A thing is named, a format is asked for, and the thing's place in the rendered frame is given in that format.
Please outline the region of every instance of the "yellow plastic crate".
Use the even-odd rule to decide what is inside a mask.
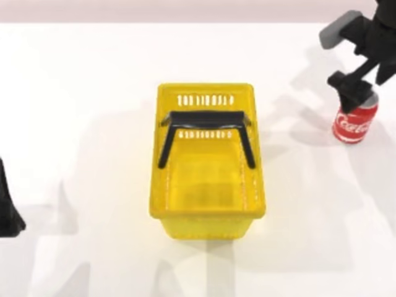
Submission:
[[[177,239],[236,239],[265,213],[249,84],[158,88],[150,214]]]

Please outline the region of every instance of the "white table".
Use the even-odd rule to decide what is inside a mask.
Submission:
[[[2,297],[396,295],[396,81],[366,140],[330,133],[326,85],[363,60],[316,24],[1,25],[0,156],[28,223]],[[148,214],[157,86],[255,86],[267,214],[235,242]]]

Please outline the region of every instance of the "red can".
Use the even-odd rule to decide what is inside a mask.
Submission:
[[[366,136],[378,110],[378,96],[374,94],[363,105],[345,114],[340,109],[333,124],[334,136],[347,144],[357,144]]]

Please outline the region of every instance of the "basket handle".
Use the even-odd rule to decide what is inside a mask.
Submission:
[[[161,127],[169,126],[169,129],[158,167],[165,168],[177,129],[237,129],[247,164],[254,169],[256,163],[246,130],[246,126],[250,125],[251,121],[243,111],[171,111],[160,123]]]

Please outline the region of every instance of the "gray object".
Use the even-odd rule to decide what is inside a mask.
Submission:
[[[344,39],[340,35],[340,31],[345,28],[346,25],[350,24],[356,18],[361,16],[363,16],[363,14],[360,11],[348,11],[337,20],[332,22],[330,25],[328,25],[319,34],[322,47],[325,50],[330,50],[339,45]]]

